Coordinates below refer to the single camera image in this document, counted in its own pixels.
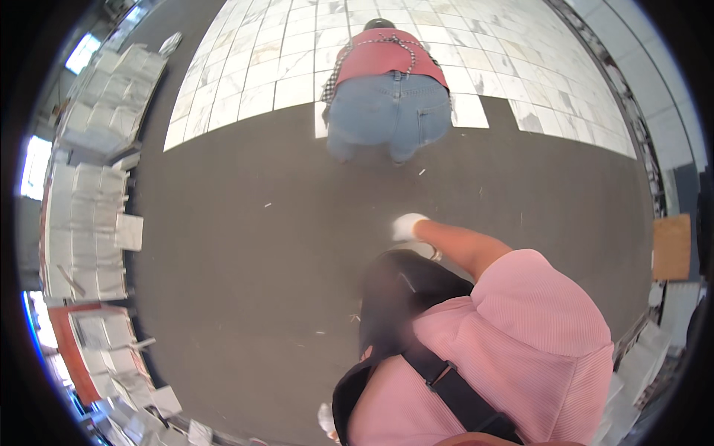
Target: marble tile stack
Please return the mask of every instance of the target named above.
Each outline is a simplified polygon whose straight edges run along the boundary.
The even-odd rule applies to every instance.
[[[479,96],[508,99],[518,128],[635,158],[595,63],[541,0],[228,0],[176,99],[164,150],[222,126],[318,102],[338,51],[367,21],[391,20],[443,67],[456,127],[487,128]]]

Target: concrete floor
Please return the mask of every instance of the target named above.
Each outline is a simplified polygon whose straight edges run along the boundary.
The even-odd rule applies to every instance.
[[[183,74],[221,3],[167,0],[131,36],[156,50],[184,33],[144,123],[131,203],[144,249],[129,271],[141,330],[157,339],[154,372],[184,416],[239,437],[331,444],[316,411],[356,361],[358,280],[405,212],[539,250],[590,294],[614,340],[645,310],[640,162],[518,131],[502,99],[482,98],[491,128],[452,129],[400,169],[374,150],[334,162],[312,104],[164,153]]]

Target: white glove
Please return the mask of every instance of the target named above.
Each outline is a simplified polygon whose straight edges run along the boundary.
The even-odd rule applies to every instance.
[[[392,236],[392,240],[416,240],[416,236],[414,235],[414,225],[418,221],[428,219],[429,217],[423,216],[420,213],[407,213],[397,218],[396,220],[394,220],[394,223],[392,223],[392,228],[394,229],[394,235]]]

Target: black bag strap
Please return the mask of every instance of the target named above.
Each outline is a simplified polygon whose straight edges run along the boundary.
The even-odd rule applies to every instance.
[[[496,412],[484,401],[458,374],[451,361],[442,360],[416,339],[401,355],[424,378],[426,387],[439,395],[466,432],[483,432],[518,445],[523,444],[516,435],[516,426],[508,416]]]

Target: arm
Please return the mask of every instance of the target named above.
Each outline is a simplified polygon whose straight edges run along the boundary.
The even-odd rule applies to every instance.
[[[429,220],[421,214],[406,214],[394,222],[395,239],[422,240],[471,274],[474,281],[491,263],[512,251],[504,242],[473,230]]]

